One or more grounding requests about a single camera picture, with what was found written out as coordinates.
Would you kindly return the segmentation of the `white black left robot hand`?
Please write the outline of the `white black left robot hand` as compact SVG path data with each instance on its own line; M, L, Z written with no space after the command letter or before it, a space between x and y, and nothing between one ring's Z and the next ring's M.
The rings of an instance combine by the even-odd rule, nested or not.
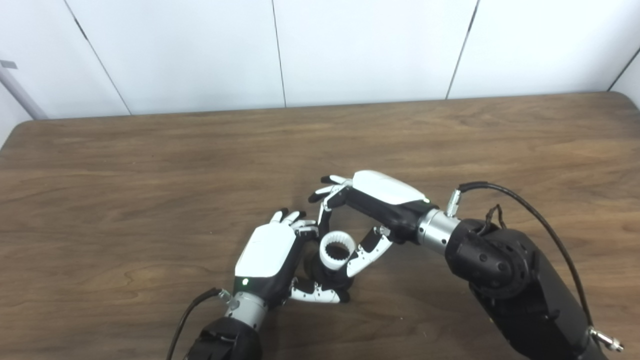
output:
M307 276L297 276L306 244L318 240L317 221L306 212L277 210L270 220L256 227L234 268L233 295L258 297L268 310L287 300L312 303L349 303L349 292L329 288Z

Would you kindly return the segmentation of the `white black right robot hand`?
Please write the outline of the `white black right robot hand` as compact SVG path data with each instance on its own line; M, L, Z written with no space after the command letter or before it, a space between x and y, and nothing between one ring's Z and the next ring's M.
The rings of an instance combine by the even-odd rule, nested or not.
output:
M308 197L309 203L320 203L320 235L329 232L331 213L339 207L350 207L378 222L338 270L346 278L354 278L392 244L418 245L421 222L437 209L418 189L374 170L357 171L352 178L328 175L321 182L325 186Z

